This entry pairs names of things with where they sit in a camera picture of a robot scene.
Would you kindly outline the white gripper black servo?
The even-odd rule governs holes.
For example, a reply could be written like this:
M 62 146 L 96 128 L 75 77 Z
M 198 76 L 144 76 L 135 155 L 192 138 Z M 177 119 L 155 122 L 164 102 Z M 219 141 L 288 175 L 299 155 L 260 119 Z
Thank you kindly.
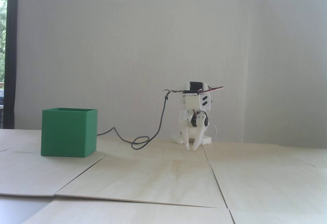
M 207 119 L 205 112 L 196 110 L 182 110 L 179 113 L 179 126 L 182 130 L 182 137 L 184 145 L 189 150 L 189 129 L 188 127 L 195 127 L 193 150 L 196 150 L 200 145 L 209 144 L 209 137 L 204 135 L 207 130 L 205 121 Z

